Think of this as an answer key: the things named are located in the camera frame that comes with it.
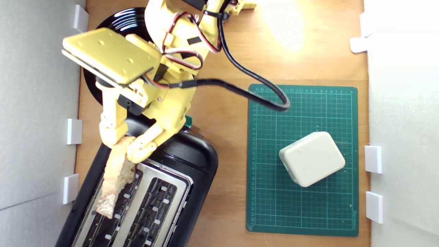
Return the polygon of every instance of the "bread slice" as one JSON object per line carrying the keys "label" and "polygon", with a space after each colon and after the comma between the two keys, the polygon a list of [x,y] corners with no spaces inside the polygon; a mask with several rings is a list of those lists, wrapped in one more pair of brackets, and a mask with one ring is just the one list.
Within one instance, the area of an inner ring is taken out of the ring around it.
{"label": "bread slice", "polygon": [[135,139],[135,137],[121,138],[113,146],[105,165],[101,195],[97,199],[97,212],[109,219],[113,218],[119,193],[135,178],[136,165],[126,158],[126,148]]}

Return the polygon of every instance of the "white clip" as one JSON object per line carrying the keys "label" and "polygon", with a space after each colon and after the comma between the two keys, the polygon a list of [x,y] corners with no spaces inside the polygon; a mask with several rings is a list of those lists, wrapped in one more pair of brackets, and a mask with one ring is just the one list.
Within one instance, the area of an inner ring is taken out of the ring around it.
{"label": "white clip", "polygon": [[359,53],[367,51],[369,46],[367,37],[371,35],[375,28],[375,22],[372,15],[369,12],[363,12],[360,14],[360,31],[361,37],[354,37],[349,40],[351,51],[353,53]]}
{"label": "white clip", "polygon": [[383,223],[383,196],[366,191],[366,217],[378,224]]}
{"label": "white clip", "polygon": [[375,28],[375,22],[369,12],[363,12],[360,14],[360,32],[362,37],[367,37],[373,33]]}
{"label": "white clip", "polygon": [[351,51],[353,53],[359,53],[363,51],[367,51],[367,38],[365,37],[354,37],[349,40],[351,45]]}
{"label": "white clip", "polygon": [[380,146],[364,146],[364,160],[366,171],[383,173]]}

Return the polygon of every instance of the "white box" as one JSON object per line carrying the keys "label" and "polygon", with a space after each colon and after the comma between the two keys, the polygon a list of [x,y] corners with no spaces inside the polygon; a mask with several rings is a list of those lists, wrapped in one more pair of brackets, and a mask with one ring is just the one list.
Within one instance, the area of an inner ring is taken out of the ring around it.
{"label": "white box", "polygon": [[294,182],[308,187],[345,166],[345,159],[327,132],[313,132],[284,147],[279,157]]}

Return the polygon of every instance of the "white plastic block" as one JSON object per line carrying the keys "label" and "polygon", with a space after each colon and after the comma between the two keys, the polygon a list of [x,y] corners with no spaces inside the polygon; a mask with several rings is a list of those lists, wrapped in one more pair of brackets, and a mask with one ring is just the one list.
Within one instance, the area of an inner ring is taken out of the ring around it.
{"label": "white plastic block", "polygon": [[280,150],[279,157],[292,180],[308,187],[345,166],[331,135],[313,132]]}
{"label": "white plastic block", "polygon": [[82,143],[82,120],[71,119],[67,121],[67,144]]}
{"label": "white plastic block", "polygon": [[360,32],[362,37],[367,37],[373,33],[374,30],[374,17],[369,12],[363,12],[360,14]]}
{"label": "white plastic block", "polygon": [[366,171],[382,174],[381,147],[365,146],[364,158]]}
{"label": "white plastic block", "polygon": [[88,30],[88,13],[79,4],[75,6],[75,19],[73,21],[73,28],[79,33],[87,32]]}
{"label": "white plastic block", "polygon": [[367,51],[368,49],[367,38],[365,37],[353,37],[349,40],[349,43],[353,53]]}
{"label": "white plastic block", "polygon": [[382,224],[383,223],[383,197],[370,191],[366,191],[366,217]]}
{"label": "white plastic block", "polygon": [[67,204],[73,201],[78,195],[79,175],[73,174],[64,177],[64,191],[62,197],[62,204]]}

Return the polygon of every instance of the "black cable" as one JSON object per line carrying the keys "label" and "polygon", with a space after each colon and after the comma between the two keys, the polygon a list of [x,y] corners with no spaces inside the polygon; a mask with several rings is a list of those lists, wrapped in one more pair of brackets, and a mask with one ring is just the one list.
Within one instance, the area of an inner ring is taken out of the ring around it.
{"label": "black cable", "polygon": [[187,81],[182,81],[178,84],[170,84],[169,88],[175,88],[175,87],[179,87],[179,88],[188,88],[188,87],[199,87],[199,86],[220,86],[223,87],[231,92],[234,92],[236,94],[239,94],[241,96],[246,97],[249,100],[253,100],[263,106],[266,106],[268,108],[272,108],[276,111],[286,111],[289,108],[289,100],[288,100],[288,104],[286,105],[280,105],[271,101],[268,101],[267,99],[251,92],[245,89],[242,89],[236,85],[233,85],[231,83],[228,83],[224,80],[221,79],[194,79],[194,80],[187,80]]}
{"label": "black cable", "polygon": [[[258,96],[258,101],[260,104],[263,104],[269,108],[272,108],[276,111],[286,111],[290,108],[290,99],[288,99],[287,95],[275,84],[270,82],[269,80],[265,79],[264,77],[254,73],[253,71],[245,68],[242,66],[238,61],[235,60],[235,58],[232,56],[232,54],[229,51],[229,47],[226,43],[226,38],[224,36],[224,27],[223,27],[223,21],[221,19],[218,19],[218,32],[219,32],[219,38],[221,40],[221,45],[223,46],[224,53],[226,54],[227,58],[232,62],[232,64],[237,67],[240,71],[244,72],[245,74],[249,75],[250,77],[253,77],[254,79],[260,81],[264,85],[266,85],[269,89],[273,90],[278,97],[281,99],[283,104],[278,104],[272,101],[269,101],[265,98],[262,98]],[[241,92],[240,95],[249,95],[251,92],[248,90],[241,89],[239,87],[236,87],[236,90],[243,90],[245,92]]]}
{"label": "black cable", "polygon": [[[220,13],[224,13],[224,10],[226,9],[227,5],[231,2],[231,0],[225,0],[223,5],[221,6]],[[244,72],[245,74],[249,75],[250,77],[258,80],[259,82],[266,85],[268,88],[273,90],[277,96],[281,99],[283,104],[278,104],[273,101],[269,101],[266,98],[263,98],[253,92],[250,92],[248,90],[242,89],[236,85],[230,84],[224,80],[221,79],[194,79],[194,80],[187,80],[182,81],[178,84],[170,84],[168,85],[169,88],[188,88],[188,87],[198,87],[198,86],[205,86],[205,85],[213,85],[213,86],[220,86],[223,88],[226,88],[227,90],[234,92],[236,94],[239,94],[241,96],[244,96],[248,98],[249,100],[253,100],[261,105],[264,105],[268,108],[274,109],[276,111],[286,111],[290,108],[290,100],[288,99],[287,95],[275,84],[270,82],[269,80],[265,79],[264,77],[254,73],[253,71],[245,68],[242,66],[239,62],[235,60],[235,58],[232,56],[232,54],[229,51],[229,48],[226,43],[226,38],[224,36],[224,27],[223,27],[223,18],[218,18],[218,33],[219,33],[219,40],[221,43],[221,47],[224,49],[224,53],[226,54],[227,58],[232,62],[232,64],[237,67],[240,71]]]}

